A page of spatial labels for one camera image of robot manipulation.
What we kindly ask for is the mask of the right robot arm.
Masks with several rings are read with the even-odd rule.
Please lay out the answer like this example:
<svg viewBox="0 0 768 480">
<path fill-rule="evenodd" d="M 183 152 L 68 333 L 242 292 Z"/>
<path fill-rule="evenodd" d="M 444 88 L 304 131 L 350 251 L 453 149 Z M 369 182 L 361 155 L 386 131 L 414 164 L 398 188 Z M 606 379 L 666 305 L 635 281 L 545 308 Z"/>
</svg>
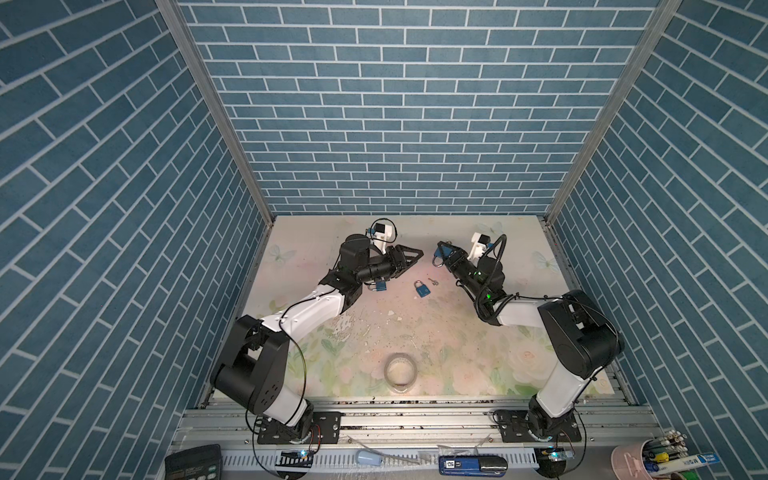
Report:
<svg viewBox="0 0 768 480">
<path fill-rule="evenodd" d="M 623 350 L 618 329 L 582 290 L 530 296 L 504 290 L 507 236 L 477 233 L 468 251 L 437 244 L 434 258 L 470 298 L 477 317 L 494 327 L 542 328 L 557 361 L 528 410 L 502 427 L 525 441 L 549 442 L 575 425 L 577 401 Z"/>
</svg>

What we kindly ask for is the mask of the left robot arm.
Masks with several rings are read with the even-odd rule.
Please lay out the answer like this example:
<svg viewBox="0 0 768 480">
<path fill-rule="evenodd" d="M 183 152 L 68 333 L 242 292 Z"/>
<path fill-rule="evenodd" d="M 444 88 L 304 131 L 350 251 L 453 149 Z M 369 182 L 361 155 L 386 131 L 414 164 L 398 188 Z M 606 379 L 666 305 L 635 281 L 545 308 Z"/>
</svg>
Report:
<svg viewBox="0 0 768 480">
<path fill-rule="evenodd" d="M 289 350 L 326 321 L 346 312 L 364 287 L 400 277 L 423 257 L 420 249 L 388 244 L 352 234 L 340 245 L 333 267 L 315 289 L 285 309 L 263 317 L 243 315 L 231 327 L 214 363 L 212 387 L 243 407 L 265 417 L 291 441 L 313 428 L 314 406 L 306 392 L 284 385 Z"/>
</svg>

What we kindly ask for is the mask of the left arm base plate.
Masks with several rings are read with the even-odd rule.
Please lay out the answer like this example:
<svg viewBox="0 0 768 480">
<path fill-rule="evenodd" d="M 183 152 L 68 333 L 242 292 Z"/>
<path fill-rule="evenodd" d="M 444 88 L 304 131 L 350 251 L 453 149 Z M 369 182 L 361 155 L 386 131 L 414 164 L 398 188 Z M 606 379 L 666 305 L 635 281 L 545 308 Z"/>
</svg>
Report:
<svg viewBox="0 0 768 480">
<path fill-rule="evenodd" d="M 256 442 L 259 445 L 287 445 L 305 443 L 312 437 L 312 442 L 320 445 L 337 444 L 341 418 L 338 411 L 315 411 L 311 419 L 305 416 L 296 427 L 287 427 L 269 417 L 259 418 Z"/>
</svg>

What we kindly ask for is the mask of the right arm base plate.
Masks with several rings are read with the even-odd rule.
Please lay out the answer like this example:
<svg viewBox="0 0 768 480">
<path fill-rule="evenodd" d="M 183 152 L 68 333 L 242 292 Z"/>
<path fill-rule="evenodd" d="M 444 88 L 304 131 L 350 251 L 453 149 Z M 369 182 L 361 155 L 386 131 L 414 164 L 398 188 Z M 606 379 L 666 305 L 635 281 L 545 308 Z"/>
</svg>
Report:
<svg viewBox="0 0 768 480">
<path fill-rule="evenodd" d="M 582 440 L 580 424 L 573 411 L 557 418 L 540 410 L 495 410 L 491 415 L 504 443 Z"/>
</svg>

